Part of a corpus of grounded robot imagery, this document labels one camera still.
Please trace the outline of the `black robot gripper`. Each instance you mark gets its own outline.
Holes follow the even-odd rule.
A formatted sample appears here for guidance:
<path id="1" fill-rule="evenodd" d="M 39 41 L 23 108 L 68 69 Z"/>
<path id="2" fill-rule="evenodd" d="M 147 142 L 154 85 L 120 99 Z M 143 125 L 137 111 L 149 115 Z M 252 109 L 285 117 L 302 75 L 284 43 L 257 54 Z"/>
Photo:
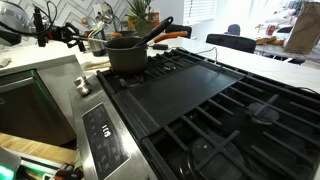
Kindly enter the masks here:
<path id="1" fill-rule="evenodd" d="M 68 48 L 72 48 L 76 44 L 80 52 L 85 52 L 86 48 L 82 40 L 73 39 L 72 36 L 78 36 L 79 29 L 70 22 L 66 22 L 64 26 L 53 26 L 49 31 L 49 39 L 63 42 Z"/>

